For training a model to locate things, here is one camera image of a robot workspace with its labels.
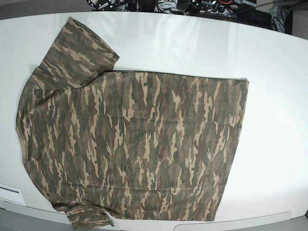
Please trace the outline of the camouflage T-shirt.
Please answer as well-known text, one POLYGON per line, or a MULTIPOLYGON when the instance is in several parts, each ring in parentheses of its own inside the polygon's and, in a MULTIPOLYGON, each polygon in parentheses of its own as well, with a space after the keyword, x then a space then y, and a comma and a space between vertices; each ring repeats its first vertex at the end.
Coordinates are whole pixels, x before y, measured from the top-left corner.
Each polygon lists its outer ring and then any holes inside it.
POLYGON ((39 192, 77 230, 117 219, 213 221, 238 146, 247 80, 117 72, 69 18, 22 91, 16 132, 39 192))

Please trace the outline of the white label on table edge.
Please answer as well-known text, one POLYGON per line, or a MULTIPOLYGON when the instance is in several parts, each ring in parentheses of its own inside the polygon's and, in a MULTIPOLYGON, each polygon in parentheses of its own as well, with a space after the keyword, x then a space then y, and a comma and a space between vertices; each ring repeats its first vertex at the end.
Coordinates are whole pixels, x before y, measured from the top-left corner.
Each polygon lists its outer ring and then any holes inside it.
POLYGON ((1 184, 0 185, 0 198, 3 201, 25 206, 21 191, 18 188, 14 188, 14 187, 1 184))

